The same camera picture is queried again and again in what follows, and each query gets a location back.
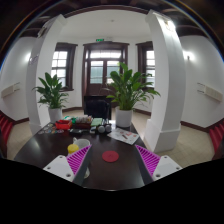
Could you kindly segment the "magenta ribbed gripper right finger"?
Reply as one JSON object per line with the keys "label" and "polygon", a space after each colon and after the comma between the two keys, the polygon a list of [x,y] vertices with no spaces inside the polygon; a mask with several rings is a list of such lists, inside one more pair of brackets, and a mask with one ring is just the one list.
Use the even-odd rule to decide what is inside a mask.
{"label": "magenta ribbed gripper right finger", "polygon": [[142,146],[135,145],[135,147],[141,174],[152,176],[160,161],[160,157]]}

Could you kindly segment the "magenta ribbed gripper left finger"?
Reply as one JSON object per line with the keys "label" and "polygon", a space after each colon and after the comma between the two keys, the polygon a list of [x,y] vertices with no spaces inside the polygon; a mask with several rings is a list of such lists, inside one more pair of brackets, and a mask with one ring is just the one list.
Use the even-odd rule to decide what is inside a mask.
{"label": "magenta ribbed gripper left finger", "polygon": [[67,162],[74,174],[78,173],[85,157],[87,156],[87,153],[90,151],[90,148],[91,146],[88,145],[66,157]]}

